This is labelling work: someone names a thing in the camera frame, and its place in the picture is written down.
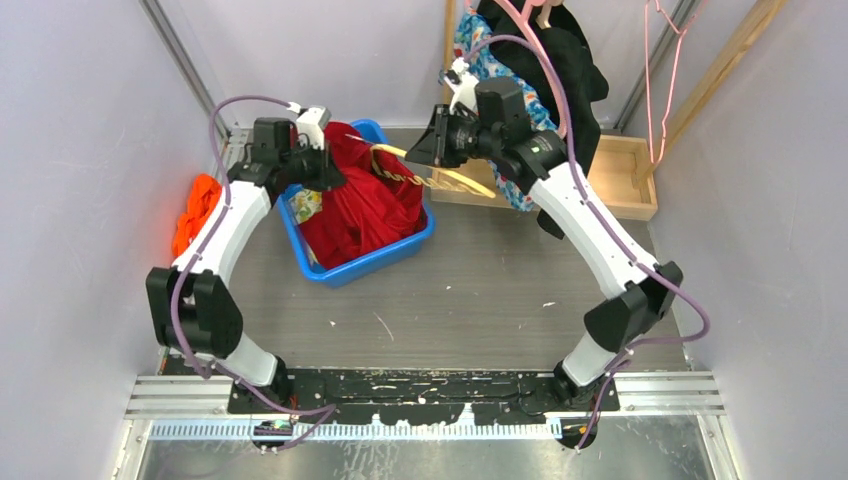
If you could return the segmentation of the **lemon print skirt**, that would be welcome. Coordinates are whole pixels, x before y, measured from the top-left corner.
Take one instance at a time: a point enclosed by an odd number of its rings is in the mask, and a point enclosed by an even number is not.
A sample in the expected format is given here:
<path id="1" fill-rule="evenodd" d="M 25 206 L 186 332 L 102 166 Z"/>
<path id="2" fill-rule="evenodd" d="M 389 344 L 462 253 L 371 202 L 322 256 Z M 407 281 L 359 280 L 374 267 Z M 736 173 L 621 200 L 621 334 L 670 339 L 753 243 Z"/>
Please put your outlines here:
<path id="1" fill-rule="evenodd" d="M 319 191 L 298 190 L 289 200 L 292 216 L 297 224 L 310 220 L 323 210 L 323 196 Z"/>

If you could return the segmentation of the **red pleated skirt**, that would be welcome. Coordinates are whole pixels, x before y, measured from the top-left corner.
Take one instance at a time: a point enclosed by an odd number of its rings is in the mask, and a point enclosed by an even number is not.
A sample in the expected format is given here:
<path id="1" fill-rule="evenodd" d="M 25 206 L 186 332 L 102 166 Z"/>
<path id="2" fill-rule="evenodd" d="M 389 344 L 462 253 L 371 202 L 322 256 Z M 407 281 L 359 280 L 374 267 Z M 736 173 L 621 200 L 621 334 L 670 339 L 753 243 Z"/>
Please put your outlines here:
<path id="1" fill-rule="evenodd" d="M 372 150 L 349 124 L 331 122 L 324 133 L 346 184 L 321 192 L 322 212 L 296 223 L 310 261 L 333 269 L 428 226 L 423 187 L 396 156 Z"/>

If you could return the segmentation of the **pink plastic hanger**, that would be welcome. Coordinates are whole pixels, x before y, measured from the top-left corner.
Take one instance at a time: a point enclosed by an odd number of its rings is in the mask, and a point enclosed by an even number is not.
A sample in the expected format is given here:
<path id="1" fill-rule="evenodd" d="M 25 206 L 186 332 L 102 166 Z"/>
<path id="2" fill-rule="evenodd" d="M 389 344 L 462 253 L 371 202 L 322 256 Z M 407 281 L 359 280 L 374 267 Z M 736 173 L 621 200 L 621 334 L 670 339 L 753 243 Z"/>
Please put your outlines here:
<path id="1" fill-rule="evenodd" d="M 559 114 L 557 133 L 560 137 L 571 140 L 572 124 L 565 88 L 563 87 L 560 77 L 545 51 L 542 42 L 539 40 L 531 26 L 532 11 L 535 8 L 538 8 L 538 4 L 541 1 L 544 0 L 525 1 L 521 9 L 517 9 L 510 1 L 496 1 L 496 4 L 507 14 L 522 33 L 522 37 L 509 34 L 489 36 L 477 43 L 472 43 L 471 49 L 463 55 L 463 58 L 469 62 L 476 57 L 483 48 L 494 43 L 502 42 L 518 44 L 532 52 L 538 60 L 554 96 Z"/>

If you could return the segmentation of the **black garment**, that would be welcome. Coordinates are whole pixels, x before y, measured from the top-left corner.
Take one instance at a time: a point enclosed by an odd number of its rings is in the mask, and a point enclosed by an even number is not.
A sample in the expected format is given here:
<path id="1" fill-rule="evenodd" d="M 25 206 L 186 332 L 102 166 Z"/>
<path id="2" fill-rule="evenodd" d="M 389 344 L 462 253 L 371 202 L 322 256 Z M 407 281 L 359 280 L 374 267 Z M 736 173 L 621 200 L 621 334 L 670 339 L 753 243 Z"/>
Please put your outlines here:
<path id="1" fill-rule="evenodd" d="M 576 160 L 583 172 L 588 174 L 601 136 L 592 104 L 607 98 L 609 84 L 594 64 L 588 40 L 573 14 L 565 7 L 557 6 L 550 14 L 549 23 L 548 28 L 534 25 L 533 30 L 564 87 Z M 550 122 L 558 125 L 554 94 L 535 55 L 510 42 L 496 43 L 490 52 L 535 90 L 540 105 L 548 111 Z"/>

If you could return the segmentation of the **pink wire hanger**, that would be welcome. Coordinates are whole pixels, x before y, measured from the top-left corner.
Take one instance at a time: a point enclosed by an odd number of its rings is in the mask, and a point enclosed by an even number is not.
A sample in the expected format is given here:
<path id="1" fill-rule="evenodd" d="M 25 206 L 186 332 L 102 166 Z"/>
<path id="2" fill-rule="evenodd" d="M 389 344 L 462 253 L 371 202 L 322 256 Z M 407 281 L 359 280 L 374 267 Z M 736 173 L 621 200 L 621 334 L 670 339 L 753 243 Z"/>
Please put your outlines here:
<path id="1" fill-rule="evenodd" d="M 650 166 L 665 156 L 667 126 L 677 86 L 684 41 L 702 10 L 702 1 L 646 1 L 643 7 L 644 107 Z"/>

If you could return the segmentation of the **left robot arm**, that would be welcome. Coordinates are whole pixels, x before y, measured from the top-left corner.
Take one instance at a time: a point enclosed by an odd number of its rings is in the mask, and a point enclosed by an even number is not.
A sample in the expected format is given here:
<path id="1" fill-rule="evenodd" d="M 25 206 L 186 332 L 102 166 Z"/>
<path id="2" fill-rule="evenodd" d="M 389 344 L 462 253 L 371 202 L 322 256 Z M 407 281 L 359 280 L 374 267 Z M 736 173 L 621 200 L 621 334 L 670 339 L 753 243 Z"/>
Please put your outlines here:
<path id="1" fill-rule="evenodd" d="M 228 191 L 195 240 L 171 267 L 154 267 L 146 278 L 158 343 L 218 363 L 254 386 L 253 400 L 269 413 L 290 403 L 287 367 L 245 333 L 228 286 L 254 229 L 287 188 L 344 185 L 324 135 L 328 123 L 322 107 L 306 108 L 295 120 L 256 120 L 244 158 L 227 173 Z"/>

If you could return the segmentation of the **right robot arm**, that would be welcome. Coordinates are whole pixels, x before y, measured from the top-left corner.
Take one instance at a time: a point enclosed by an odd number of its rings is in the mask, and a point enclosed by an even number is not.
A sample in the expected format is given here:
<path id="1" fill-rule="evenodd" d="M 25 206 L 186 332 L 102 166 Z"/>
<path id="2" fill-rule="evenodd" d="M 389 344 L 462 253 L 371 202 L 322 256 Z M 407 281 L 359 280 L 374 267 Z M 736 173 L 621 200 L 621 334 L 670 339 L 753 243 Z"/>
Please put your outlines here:
<path id="1" fill-rule="evenodd" d="M 570 138 L 532 127 L 515 80 L 448 73 L 444 82 L 452 99 L 435 106 L 407 160 L 441 169 L 492 162 L 539 207 L 540 227 L 583 256 L 605 297 L 585 314 L 584 335 L 553 370 L 558 403 L 580 410 L 609 364 L 665 317 L 683 273 L 673 262 L 659 264 L 627 235 L 592 190 Z"/>

